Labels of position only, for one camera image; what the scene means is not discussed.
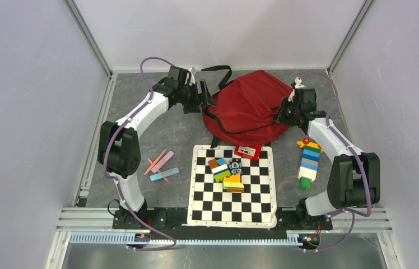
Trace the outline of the red backpack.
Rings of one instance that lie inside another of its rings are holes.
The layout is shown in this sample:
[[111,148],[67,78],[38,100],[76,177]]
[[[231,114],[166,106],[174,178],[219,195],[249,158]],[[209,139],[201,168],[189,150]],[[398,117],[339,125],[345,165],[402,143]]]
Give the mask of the red backpack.
[[202,110],[205,127],[216,138],[236,146],[264,145],[286,132],[288,125],[277,123],[283,99],[295,90],[264,70],[231,79],[227,65],[205,68],[204,71],[227,73],[213,94],[214,106]]

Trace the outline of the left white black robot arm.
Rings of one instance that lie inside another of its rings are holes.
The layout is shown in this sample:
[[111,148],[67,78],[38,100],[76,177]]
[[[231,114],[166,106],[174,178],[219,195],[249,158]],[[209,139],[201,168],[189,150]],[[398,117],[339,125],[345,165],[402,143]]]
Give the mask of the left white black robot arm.
[[98,161],[105,176],[115,183],[121,206],[128,210],[126,220],[137,229],[148,221],[148,213],[141,209],[146,201],[137,178],[141,163],[139,139],[176,104],[181,104],[188,114],[199,113],[215,102],[204,79],[197,81],[192,71],[171,66],[167,76],[150,84],[148,94],[131,112],[115,122],[104,122],[100,128]]

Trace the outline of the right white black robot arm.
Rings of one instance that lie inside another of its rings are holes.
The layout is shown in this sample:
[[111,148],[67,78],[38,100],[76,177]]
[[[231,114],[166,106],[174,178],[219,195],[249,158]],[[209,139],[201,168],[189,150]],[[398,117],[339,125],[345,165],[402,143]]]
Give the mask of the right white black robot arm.
[[303,198],[297,205],[295,220],[299,227],[309,229],[321,217],[343,212],[371,216],[381,196],[380,159],[356,147],[325,111],[317,109],[314,89],[295,89],[283,98],[274,121],[299,127],[307,136],[302,146],[314,141],[332,163],[326,191]]

